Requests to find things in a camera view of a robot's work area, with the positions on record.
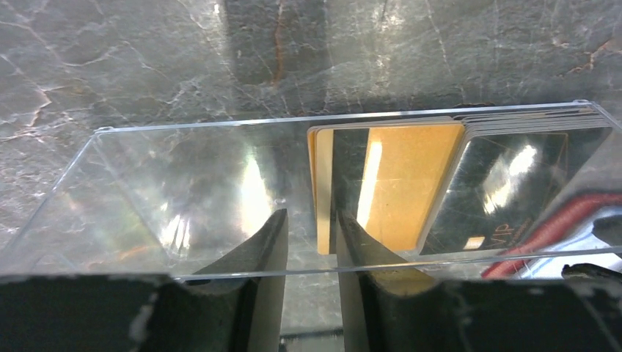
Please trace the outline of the red leather card holder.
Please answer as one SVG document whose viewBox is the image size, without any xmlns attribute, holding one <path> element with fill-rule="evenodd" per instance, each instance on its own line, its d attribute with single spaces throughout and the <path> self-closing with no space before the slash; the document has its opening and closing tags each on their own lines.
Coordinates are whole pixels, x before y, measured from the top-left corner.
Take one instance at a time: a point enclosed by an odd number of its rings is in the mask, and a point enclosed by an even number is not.
<svg viewBox="0 0 622 352">
<path fill-rule="evenodd" d="M 530 237 L 506 255 L 534 254 L 552 246 L 571 234 L 581 222 L 607 206 L 620 205 L 621 193 L 614 191 L 586 191 L 565 201 L 552 215 L 547 216 Z"/>
</svg>

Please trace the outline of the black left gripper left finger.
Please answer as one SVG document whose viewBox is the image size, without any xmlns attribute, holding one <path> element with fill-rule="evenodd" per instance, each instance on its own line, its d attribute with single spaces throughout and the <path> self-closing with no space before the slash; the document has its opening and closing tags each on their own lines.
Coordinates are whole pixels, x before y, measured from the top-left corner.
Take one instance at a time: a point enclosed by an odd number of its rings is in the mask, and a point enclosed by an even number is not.
<svg viewBox="0 0 622 352">
<path fill-rule="evenodd" d="M 3 351 L 277 351 L 288 214 L 181 282 L 165 274 L 1 278 Z"/>
</svg>

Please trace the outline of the gold magnetic stripe card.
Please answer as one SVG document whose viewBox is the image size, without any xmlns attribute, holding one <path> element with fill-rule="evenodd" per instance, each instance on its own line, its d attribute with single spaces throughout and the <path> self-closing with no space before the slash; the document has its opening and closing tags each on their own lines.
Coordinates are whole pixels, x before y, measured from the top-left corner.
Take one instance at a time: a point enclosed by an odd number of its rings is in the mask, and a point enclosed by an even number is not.
<svg viewBox="0 0 622 352">
<path fill-rule="evenodd" d="M 315 209 L 317 251 L 333 254 L 331 210 L 337 208 L 339 166 L 354 161 L 341 152 L 335 139 L 361 132 L 362 171 L 354 173 L 352 188 L 356 221 L 391 250 L 415 249 L 433 201 L 456 154 L 465 127 L 448 116 L 378 122 L 319 125 L 307 130 L 307 147 Z"/>
</svg>

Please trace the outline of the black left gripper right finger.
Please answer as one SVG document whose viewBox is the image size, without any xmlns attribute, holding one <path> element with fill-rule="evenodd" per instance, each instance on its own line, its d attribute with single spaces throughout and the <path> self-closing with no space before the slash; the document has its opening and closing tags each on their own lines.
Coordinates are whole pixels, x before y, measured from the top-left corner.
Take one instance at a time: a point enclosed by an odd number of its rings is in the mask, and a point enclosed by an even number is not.
<svg viewBox="0 0 622 352">
<path fill-rule="evenodd" d="M 619 351 L 611 279 L 435 279 L 336 215 L 347 351 Z"/>
</svg>

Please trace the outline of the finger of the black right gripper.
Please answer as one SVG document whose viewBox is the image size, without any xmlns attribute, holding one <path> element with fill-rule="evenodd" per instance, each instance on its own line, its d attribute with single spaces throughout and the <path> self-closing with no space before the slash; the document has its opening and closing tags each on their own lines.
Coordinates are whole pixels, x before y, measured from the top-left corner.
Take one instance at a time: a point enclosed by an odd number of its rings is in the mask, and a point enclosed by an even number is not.
<svg viewBox="0 0 622 352">
<path fill-rule="evenodd" d="M 601 241 L 611 245 L 621 245 L 621 215 L 597 219 L 593 222 L 592 233 Z M 564 265 L 561 271 L 564 279 L 610 279 L 621 283 L 621 272 L 590 263 Z"/>
</svg>

